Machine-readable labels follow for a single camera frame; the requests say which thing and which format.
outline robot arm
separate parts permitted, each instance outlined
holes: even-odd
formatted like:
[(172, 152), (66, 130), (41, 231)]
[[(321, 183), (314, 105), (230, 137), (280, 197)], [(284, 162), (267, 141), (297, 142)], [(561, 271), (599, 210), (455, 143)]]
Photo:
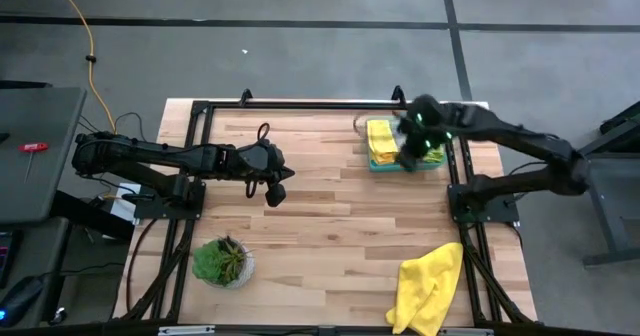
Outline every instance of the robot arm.
[[(266, 183), (267, 203), (275, 207), (286, 197), (280, 181), (294, 175), (284, 166), (282, 151), (264, 137), (240, 148), (215, 144), (180, 148), (98, 132), (80, 134), (76, 143), (71, 163), (81, 177), (109, 172), (152, 188), (173, 204), (190, 201), (189, 177), (194, 176), (244, 181), (247, 197), (253, 196), (258, 183)], [(183, 172), (167, 176), (141, 163), (176, 167)]]
[(547, 163), (544, 169), (515, 175), (475, 176), (460, 195), (471, 210), (482, 209), (496, 196), (516, 192), (550, 190), (560, 195), (580, 195), (587, 190), (587, 161), (568, 141), (509, 124), (477, 105), (441, 104), (430, 95), (422, 95), (407, 107), (398, 129), (407, 140), (397, 161), (408, 171), (415, 169), (417, 160), (430, 148), (446, 142), (447, 134), (493, 141)]

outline butcher block tabletop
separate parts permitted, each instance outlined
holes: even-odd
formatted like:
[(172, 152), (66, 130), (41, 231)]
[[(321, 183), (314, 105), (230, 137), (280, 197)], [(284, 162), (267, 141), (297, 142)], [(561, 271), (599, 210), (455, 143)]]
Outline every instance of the butcher block tabletop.
[[(192, 102), (167, 100), (157, 142), (184, 146)], [(265, 185), (247, 199), (244, 183), (207, 181), (205, 209), (196, 222), (191, 253), (230, 235), (251, 250), (256, 268), (240, 289), (214, 288), (193, 276), (191, 254), (179, 323), (387, 325), (384, 315), (395, 303), (400, 263), (459, 241), (459, 233), (447, 205), (446, 164), (414, 174), (370, 172), (365, 140), (353, 130), (354, 117), (363, 112), (215, 110), (210, 143), (251, 144), (258, 127), (268, 122), (267, 138), (282, 150), (285, 165), (296, 174), (283, 182), (287, 198), (276, 208), (266, 205)], [(389, 111), (366, 112), (358, 126), (362, 128), (367, 118), (389, 115)], [(198, 124), (198, 141), (203, 123)], [(502, 175), (496, 144), (470, 142), (470, 149), (477, 174)], [(464, 182), (461, 167), (459, 174)], [(136, 228), (127, 263), (147, 222)], [(159, 220), (142, 241), (131, 275), (132, 304), (157, 275), (167, 226), (168, 221)], [(535, 319), (517, 235), (501, 224), (486, 224), (486, 233), (496, 278), (520, 309)], [(181, 234), (179, 229), (176, 239)], [(444, 326), (473, 324), (464, 268), (461, 272)], [(163, 315), (173, 294), (173, 277)], [(114, 317), (126, 311), (125, 280), (126, 275)], [(480, 276), (478, 286), (489, 317)]]

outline green tray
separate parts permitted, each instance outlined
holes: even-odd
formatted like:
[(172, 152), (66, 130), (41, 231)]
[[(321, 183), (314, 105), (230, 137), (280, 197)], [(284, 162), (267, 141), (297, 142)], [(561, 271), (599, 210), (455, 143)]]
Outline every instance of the green tray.
[[(393, 135), (393, 140), (395, 141), (396, 145), (398, 145), (398, 148), (400, 148), (399, 145), (402, 145), (404, 143), (404, 140), (406, 138), (405, 135), (403, 135), (402, 133), (398, 132), (398, 120), (395, 119), (394, 117), (380, 117), (380, 118), (371, 118), (367, 120), (367, 123), (369, 121), (374, 121), (374, 120), (389, 120), (391, 122), (391, 134)], [(371, 154), (371, 150), (369, 150), (369, 141), (368, 138), (365, 139), (365, 142), (367, 144), (367, 157), (369, 158), (369, 170), (371, 172), (394, 172), (394, 171), (404, 171), (404, 168), (399, 164), (399, 163), (392, 163), (392, 164), (386, 164), (386, 165), (378, 165), (372, 157)], [(442, 164), (444, 164), (447, 161), (447, 154), (444, 153), (442, 156), (442, 160), (440, 160), (440, 162), (425, 162), (425, 161), (420, 161), (418, 162), (417, 166), (416, 166), (416, 171), (423, 171), (423, 170), (435, 170), (438, 167), (442, 166)]]

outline yellow towel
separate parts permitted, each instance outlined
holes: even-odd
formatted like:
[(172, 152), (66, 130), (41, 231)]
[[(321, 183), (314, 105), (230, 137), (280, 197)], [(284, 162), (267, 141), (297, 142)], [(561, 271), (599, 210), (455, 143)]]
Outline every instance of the yellow towel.
[(378, 165), (394, 163), (398, 146), (393, 139), (389, 120), (367, 121), (367, 135), (373, 160)]
[(424, 336), (435, 336), (442, 326), (460, 276), (462, 245), (448, 243), (400, 265), (396, 307), (387, 312), (393, 333), (407, 326)]

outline green plant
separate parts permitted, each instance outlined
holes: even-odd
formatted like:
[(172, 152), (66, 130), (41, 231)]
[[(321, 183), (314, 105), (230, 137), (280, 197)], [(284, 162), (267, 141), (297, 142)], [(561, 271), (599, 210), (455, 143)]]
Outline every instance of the green plant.
[(245, 259), (242, 247), (227, 236), (196, 249), (192, 271), (201, 280), (226, 286), (238, 278)]

